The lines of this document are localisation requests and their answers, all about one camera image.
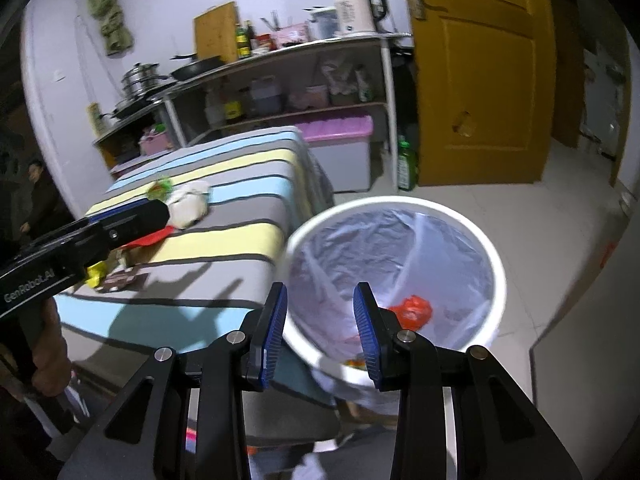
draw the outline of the human hand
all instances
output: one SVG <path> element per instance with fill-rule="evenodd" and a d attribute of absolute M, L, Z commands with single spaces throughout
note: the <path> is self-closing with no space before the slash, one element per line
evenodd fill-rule
<path fill-rule="evenodd" d="M 71 361 L 66 355 L 66 341 L 62 337 L 60 316 L 53 298 L 43 304 L 42 320 L 44 330 L 32 351 L 37 370 L 31 384 L 44 396 L 55 397 L 69 384 Z"/>

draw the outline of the red plastic bag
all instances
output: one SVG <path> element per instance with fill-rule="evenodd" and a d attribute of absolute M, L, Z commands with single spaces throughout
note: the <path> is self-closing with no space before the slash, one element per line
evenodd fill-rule
<path fill-rule="evenodd" d="M 389 310 L 396 313 L 400 326 L 416 332 L 425 326 L 433 314 L 431 303 L 420 296 L 409 296 L 402 303 L 390 306 Z"/>

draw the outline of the electric kettle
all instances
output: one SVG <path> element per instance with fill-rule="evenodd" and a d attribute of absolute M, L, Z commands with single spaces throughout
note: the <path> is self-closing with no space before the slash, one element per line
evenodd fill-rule
<path fill-rule="evenodd" d="M 341 36 L 376 33 L 377 23 L 388 13 L 386 0 L 380 0 L 380 6 L 375 5 L 371 0 L 334 1 Z"/>

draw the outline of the wooden cutting board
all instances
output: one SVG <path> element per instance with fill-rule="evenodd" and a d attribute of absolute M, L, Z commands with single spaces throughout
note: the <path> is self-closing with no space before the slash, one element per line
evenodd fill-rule
<path fill-rule="evenodd" d="M 208 10 L 193 20 L 198 59 L 220 56 L 225 63 L 238 60 L 236 47 L 238 10 L 235 2 Z"/>

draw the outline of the striped blanket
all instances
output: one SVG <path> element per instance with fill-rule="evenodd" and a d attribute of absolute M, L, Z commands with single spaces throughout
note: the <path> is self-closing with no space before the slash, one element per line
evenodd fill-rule
<path fill-rule="evenodd" d="M 286 126 L 165 155 L 118 179 L 87 216 L 143 198 L 161 176 L 174 186 L 207 181 L 207 216 L 140 251 L 142 277 L 130 289 L 100 294 L 82 285 L 56 298 L 71 357 L 116 386 L 140 364 L 114 369 L 116 348 L 183 352 L 238 328 L 248 309 L 264 303 L 289 234 L 333 200 L 299 131 Z M 109 357 L 92 355 L 98 342 Z"/>

